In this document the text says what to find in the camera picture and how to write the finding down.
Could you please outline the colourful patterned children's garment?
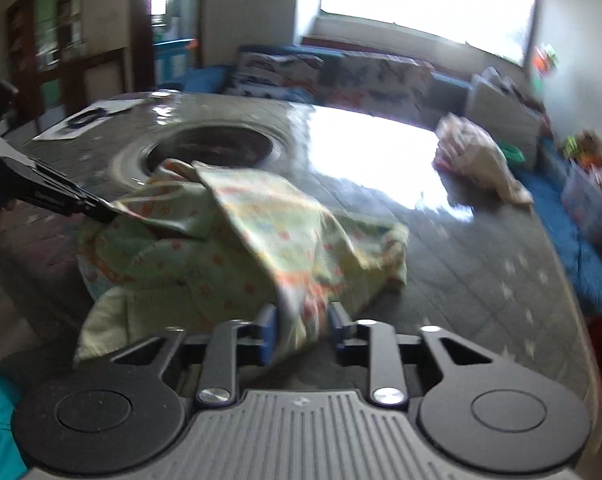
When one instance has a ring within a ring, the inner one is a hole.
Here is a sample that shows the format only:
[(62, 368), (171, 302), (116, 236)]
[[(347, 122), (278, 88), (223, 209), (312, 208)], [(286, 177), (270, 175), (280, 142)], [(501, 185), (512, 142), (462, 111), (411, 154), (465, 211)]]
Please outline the colourful patterned children's garment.
[(332, 211), (263, 170), (172, 159), (114, 207), (115, 218), (86, 220), (79, 235), (94, 300), (80, 363), (167, 327), (250, 321), (268, 305), (285, 356), (325, 335), (333, 302), (353, 314), (406, 282), (406, 226)]

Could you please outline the pile of cream pink clothes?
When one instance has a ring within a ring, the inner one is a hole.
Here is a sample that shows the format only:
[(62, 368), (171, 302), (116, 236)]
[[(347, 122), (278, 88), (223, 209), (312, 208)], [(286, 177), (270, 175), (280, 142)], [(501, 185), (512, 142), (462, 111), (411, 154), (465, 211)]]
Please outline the pile of cream pink clothes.
[(465, 117), (444, 116), (435, 129), (438, 146), (433, 166), (467, 178), (495, 192), (504, 202), (525, 206), (532, 194), (510, 171), (506, 157), (494, 139)]

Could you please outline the white paper sheet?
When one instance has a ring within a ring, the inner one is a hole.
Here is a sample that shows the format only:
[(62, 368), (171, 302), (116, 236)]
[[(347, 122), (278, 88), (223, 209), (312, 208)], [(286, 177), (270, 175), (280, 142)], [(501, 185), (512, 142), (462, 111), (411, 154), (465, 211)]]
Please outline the white paper sheet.
[(65, 141), (74, 140), (91, 128), (107, 122), (111, 117), (124, 114), (144, 102), (143, 99), (101, 100), (96, 101), (84, 110), (51, 126), (33, 141)]

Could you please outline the dark wooden cabinet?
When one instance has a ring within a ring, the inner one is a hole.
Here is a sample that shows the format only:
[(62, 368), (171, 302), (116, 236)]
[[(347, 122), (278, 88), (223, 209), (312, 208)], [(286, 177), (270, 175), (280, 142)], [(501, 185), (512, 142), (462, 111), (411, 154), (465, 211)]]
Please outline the dark wooden cabinet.
[(6, 32), (17, 125), (128, 90), (129, 0), (17, 0)]

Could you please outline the blue cabinet in doorway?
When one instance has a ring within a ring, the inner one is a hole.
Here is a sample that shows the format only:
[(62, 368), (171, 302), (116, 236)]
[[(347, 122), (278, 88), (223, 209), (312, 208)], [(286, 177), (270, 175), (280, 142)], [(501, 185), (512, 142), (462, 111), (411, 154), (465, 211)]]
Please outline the blue cabinet in doorway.
[(152, 47), (156, 85), (184, 84), (188, 71), (197, 61), (198, 40), (162, 40), (155, 42)]

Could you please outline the blue fuzzy blanket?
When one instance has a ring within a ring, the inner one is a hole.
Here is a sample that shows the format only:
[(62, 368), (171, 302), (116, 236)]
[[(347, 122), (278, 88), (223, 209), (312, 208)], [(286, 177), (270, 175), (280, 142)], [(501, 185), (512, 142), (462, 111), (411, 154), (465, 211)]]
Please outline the blue fuzzy blanket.
[(563, 207), (560, 195), (570, 162), (549, 139), (540, 140), (532, 170), (514, 168), (514, 175), (528, 188), (535, 208), (588, 318), (602, 316), (602, 250), (590, 244)]

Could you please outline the black round induction cooktop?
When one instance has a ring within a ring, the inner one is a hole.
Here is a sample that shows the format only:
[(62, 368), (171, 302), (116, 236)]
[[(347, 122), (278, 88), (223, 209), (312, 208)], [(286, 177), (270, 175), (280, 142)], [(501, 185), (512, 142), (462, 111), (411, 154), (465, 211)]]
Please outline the black round induction cooktop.
[(154, 172), (165, 160), (190, 164), (255, 168), (275, 153), (275, 144), (266, 134), (237, 126), (188, 127), (151, 144), (142, 151), (146, 174)]

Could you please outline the green plastic basin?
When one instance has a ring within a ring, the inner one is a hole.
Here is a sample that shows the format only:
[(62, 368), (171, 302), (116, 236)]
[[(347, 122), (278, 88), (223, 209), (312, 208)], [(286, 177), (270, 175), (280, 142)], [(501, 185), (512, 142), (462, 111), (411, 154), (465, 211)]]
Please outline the green plastic basin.
[(517, 146), (505, 142), (498, 142), (497, 145), (509, 166), (521, 166), (526, 162), (525, 154)]

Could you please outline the clear plastic storage bin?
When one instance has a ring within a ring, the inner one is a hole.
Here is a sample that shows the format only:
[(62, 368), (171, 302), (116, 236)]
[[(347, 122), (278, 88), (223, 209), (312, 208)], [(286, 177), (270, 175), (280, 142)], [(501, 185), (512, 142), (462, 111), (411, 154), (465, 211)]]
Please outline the clear plastic storage bin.
[(564, 209), (582, 234), (602, 247), (602, 191), (599, 185), (572, 164), (561, 192)]

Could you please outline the right butterfly print cushion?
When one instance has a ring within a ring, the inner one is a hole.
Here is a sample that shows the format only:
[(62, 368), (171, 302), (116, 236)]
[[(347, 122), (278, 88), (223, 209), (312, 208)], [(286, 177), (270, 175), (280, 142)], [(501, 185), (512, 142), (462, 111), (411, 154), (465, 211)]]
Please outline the right butterfly print cushion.
[(433, 67), (404, 56), (347, 53), (339, 61), (325, 106), (418, 124)]

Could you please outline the butterfly print cushion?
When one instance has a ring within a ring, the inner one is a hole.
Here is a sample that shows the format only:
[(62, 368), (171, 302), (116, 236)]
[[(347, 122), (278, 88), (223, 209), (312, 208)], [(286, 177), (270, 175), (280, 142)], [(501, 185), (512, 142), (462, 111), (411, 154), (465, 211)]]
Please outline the butterfly print cushion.
[(339, 61), (325, 106), (418, 124), (433, 67), (404, 56), (347, 53)]
[(313, 104), (324, 61), (315, 55), (241, 52), (224, 93)]

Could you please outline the blue sofa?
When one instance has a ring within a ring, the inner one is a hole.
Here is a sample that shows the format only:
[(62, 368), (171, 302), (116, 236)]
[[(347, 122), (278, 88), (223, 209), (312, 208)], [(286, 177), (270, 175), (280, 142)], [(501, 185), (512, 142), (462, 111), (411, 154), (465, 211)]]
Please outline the blue sofa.
[[(266, 46), (265, 44), (244, 44), (240, 46), (237, 53), (255, 52), (271, 55), (314, 55), (324, 61), (324, 68), (319, 81), (327, 84), (329, 88), (337, 82), (340, 70), (341, 58), (347, 54), (371, 56), (373, 52), (340, 50), (322, 48), (316, 46), (292, 46), (291, 44), (279, 44), (278, 46)], [(169, 80), (162, 85), (164, 88), (181, 90), (190, 93), (217, 93), (220, 94), (229, 84), (231, 77), (231, 65), (214, 65), (205, 68), (190, 68), (186, 74), (179, 79)], [(472, 83), (454, 77), (450, 74), (434, 70), (431, 82), (423, 95), (420, 110), (423, 112), (423, 122), (431, 120), (435, 122), (435, 116), (454, 113), (464, 113), (468, 96), (471, 92)]]

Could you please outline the teddy bear plush toy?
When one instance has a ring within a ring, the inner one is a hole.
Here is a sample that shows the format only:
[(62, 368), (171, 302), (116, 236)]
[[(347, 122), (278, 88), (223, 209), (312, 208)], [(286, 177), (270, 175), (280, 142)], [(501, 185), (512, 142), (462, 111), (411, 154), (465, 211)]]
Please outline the teddy bear plush toy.
[(594, 130), (585, 129), (575, 136), (568, 136), (560, 153), (586, 172), (602, 168), (601, 143)]

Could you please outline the left butterfly print cushion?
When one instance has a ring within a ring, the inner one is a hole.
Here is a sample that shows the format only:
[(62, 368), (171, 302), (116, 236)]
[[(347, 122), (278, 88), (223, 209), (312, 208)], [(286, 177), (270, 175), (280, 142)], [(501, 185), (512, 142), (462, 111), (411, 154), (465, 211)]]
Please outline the left butterfly print cushion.
[(324, 61), (315, 55), (241, 52), (224, 93), (313, 104)]

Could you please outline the colourful pinwheel toy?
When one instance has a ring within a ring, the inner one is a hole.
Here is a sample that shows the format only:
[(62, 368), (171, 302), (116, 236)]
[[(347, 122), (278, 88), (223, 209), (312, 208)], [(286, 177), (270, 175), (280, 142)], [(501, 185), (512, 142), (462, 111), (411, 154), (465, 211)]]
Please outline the colourful pinwheel toy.
[(545, 80), (555, 73), (558, 65), (556, 50), (551, 44), (535, 47), (532, 56), (531, 80), (537, 93), (544, 91)]

